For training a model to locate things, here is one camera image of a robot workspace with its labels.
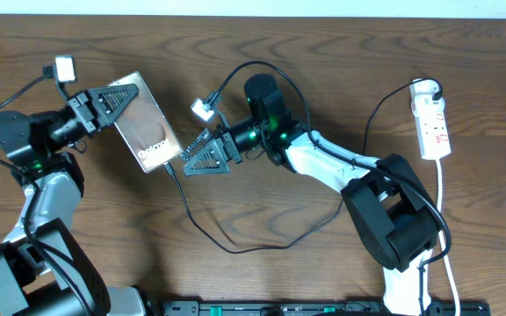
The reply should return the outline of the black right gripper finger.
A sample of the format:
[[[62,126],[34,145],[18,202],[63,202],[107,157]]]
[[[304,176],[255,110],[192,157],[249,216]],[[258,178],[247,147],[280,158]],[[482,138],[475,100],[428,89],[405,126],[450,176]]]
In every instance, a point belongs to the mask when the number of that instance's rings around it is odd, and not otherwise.
[[[228,161],[222,140],[215,138],[209,140],[187,161],[183,171],[186,176],[227,174],[230,172]]]
[[[183,161],[189,161],[212,138],[210,130],[205,128],[197,138],[181,153]]]

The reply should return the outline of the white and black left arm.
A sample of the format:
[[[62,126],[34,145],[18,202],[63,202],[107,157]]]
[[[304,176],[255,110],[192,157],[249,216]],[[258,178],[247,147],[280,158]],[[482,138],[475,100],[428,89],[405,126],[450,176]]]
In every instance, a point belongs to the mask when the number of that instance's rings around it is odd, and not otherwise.
[[[59,111],[0,111],[0,148],[25,194],[0,244],[2,315],[147,315],[135,287],[108,287],[70,226],[84,177],[69,149],[111,126],[138,96],[133,84],[84,90]]]

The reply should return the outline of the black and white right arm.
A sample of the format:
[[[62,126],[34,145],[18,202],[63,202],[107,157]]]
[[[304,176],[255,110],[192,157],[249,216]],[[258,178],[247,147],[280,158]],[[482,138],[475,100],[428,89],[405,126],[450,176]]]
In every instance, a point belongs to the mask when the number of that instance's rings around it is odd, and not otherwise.
[[[253,75],[244,93],[249,117],[202,132],[182,154],[184,174],[227,173],[230,162],[261,148],[274,165],[327,185],[341,194],[360,240],[383,268],[386,309],[425,314],[431,304],[426,262],[441,221],[408,162],[397,154],[363,156],[325,140],[293,118],[273,75]]]

